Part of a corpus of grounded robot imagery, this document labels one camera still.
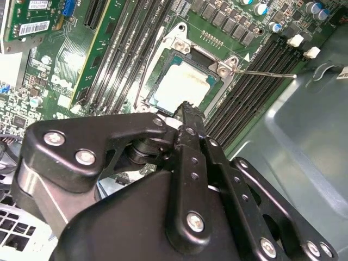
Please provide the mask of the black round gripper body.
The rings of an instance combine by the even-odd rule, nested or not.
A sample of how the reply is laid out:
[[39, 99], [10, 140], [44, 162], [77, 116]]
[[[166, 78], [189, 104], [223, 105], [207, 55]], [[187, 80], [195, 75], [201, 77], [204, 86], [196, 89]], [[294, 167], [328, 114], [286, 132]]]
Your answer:
[[213, 232], [198, 254], [182, 254], [165, 233], [171, 173], [150, 174], [75, 216], [63, 230], [54, 260], [245, 260], [248, 249], [232, 233], [218, 192], [207, 205]]

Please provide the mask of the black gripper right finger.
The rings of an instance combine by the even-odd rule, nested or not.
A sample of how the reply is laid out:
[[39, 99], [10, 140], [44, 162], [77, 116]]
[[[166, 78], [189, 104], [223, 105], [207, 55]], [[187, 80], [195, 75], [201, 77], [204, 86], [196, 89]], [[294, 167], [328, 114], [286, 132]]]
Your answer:
[[244, 158], [228, 160], [194, 110], [208, 183], [222, 205], [241, 260], [338, 260], [333, 246]]

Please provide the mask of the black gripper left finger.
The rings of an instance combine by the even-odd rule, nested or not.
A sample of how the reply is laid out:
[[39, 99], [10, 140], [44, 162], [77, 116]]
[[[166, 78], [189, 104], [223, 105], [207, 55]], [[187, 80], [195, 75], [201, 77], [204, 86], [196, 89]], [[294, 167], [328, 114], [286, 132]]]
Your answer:
[[26, 131], [14, 198], [42, 217], [58, 240], [80, 212], [153, 173], [171, 173], [165, 233], [178, 252], [202, 252], [212, 225], [206, 159], [194, 110], [182, 103], [178, 127], [152, 113], [41, 121]]

